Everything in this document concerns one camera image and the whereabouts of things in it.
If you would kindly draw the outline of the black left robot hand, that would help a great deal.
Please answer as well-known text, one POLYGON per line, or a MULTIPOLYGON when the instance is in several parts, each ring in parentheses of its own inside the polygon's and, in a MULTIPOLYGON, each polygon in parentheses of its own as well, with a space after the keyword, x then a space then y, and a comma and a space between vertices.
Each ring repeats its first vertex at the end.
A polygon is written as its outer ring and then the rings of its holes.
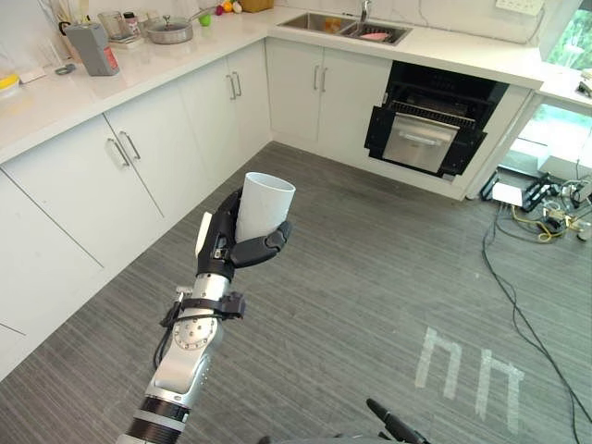
POLYGON ((236 268, 258 265, 275 257, 286 245, 292 224, 285 220, 274 231, 250 240, 235 241, 242 188, 218 206, 197 253, 196 275, 215 274, 231 281, 236 268))

